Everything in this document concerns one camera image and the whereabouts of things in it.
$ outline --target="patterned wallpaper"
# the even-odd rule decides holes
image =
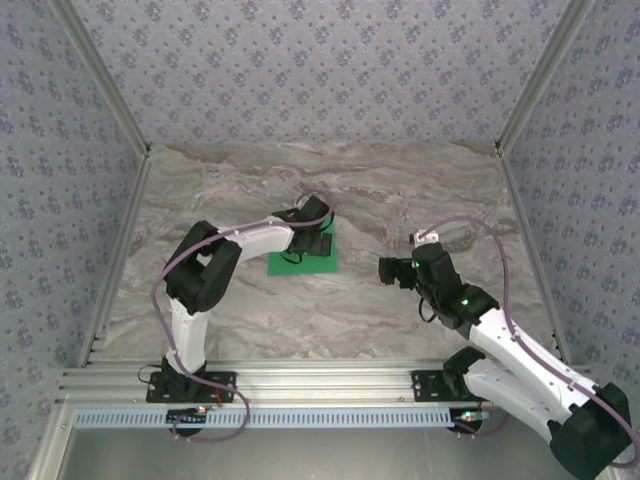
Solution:
[[[626,390],[636,425],[639,128],[640,4],[598,1],[510,162],[572,354]]]
[[[0,8],[0,478],[77,360],[137,158],[46,0]]]
[[[72,0],[151,143],[492,141],[567,0]]]

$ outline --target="marble surface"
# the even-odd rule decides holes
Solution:
[[[167,342],[149,301],[153,279],[189,228],[238,225],[320,191],[337,212],[340,272],[267,277],[266,257],[241,264],[209,313],[208,358],[446,358],[465,345],[418,317],[418,295],[384,286],[378,257],[408,257],[409,233],[457,214],[485,219],[509,255],[513,314],[551,345],[498,159],[450,143],[154,146],[103,356],[160,358]],[[440,230],[463,278],[502,298],[491,237],[459,223]],[[161,305],[168,312],[163,293]]]

